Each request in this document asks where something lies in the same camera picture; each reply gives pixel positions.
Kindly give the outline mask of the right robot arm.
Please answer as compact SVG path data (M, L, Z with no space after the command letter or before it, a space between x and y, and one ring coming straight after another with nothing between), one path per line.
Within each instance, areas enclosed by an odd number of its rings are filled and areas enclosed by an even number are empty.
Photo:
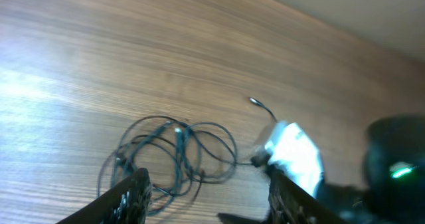
M316 200L348 223L424 222L424 115L374 121L363 158L361 190L322 180Z

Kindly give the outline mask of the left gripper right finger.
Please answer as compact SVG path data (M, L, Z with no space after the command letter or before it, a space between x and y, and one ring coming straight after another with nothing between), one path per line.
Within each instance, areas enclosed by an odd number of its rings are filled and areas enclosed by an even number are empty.
M291 181L282 171L270 173L270 224L346 224L347 222Z

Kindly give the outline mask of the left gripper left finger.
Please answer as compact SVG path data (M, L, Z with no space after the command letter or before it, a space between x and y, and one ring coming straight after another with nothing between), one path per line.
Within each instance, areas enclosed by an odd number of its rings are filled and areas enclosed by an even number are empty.
M140 168L58 224L144 224L151 194L149 172Z

